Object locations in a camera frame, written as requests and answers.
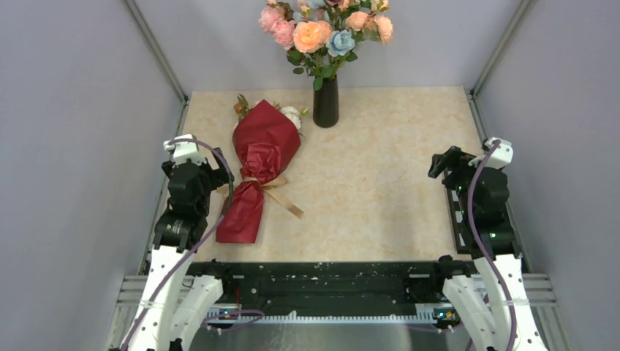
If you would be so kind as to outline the beige satin ribbon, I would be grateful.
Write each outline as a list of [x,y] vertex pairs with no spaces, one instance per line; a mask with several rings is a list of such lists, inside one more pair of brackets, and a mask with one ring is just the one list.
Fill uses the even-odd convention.
[[299,219],[301,219],[304,215],[304,212],[299,207],[297,207],[292,201],[290,201],[288,197],[286,197],[282,192],[279,191],[280,186],[284,186],[288,183],[288,180],[284,175],[279,175],[266,184],[261,184],[254,177],[245,177],[243,181],[257,182],[264,192],[266,192],[270,197],[272,197],[283,208],[287,209],[291,214],[298,217]]

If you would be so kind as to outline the red paper bouquet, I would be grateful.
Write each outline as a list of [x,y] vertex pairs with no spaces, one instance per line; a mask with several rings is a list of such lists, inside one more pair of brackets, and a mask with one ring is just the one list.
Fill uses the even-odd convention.
[[224,219],[216,229],[220,244],[253,244],[257,240],[265,196],[261,184],[283,175],[300,148],[300,111],[287,106],[277,108],[263,99],[238,122],[232,144],[240,163],[241,182],[224,205]]

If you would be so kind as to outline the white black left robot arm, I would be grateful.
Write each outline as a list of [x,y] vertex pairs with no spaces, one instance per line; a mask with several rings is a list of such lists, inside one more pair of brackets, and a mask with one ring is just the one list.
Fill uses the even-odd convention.
[[234,177],[220,148],[212,168],[197,146],[177,146],[162,169],[167,206],[154,228],[151,264],[134,322],[120,350],[188,350],[207,312],[231,299],[234,282],[224,275],[196,276],[185,298],[181,288],[208,226],[211,193]]

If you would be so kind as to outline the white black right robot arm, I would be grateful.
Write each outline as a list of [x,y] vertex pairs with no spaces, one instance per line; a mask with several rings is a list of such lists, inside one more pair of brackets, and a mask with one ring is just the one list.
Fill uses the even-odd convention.
[[511,143],[490,138],[475,156],[452,146],[431,159],[428,177],[447,175],[442,184],[455,191],[466,222],[464,242],[485,295],[475,291],[472,275],[446,259],[428,282],[431,296],[449,301],[469,334],[467,349],[546,350],[523,282],[523,256],[507,218],[510,196],[504,169],[513,159]]

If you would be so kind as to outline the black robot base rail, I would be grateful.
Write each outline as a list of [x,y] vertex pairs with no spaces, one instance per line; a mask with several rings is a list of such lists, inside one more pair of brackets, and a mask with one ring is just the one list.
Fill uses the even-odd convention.
[[192,276],[223,283],[220,303],[268,316],[413,316],[424,303],[445,301],[444,280],[471,276],[471,261],[447,256],[422,262],[192,263]]

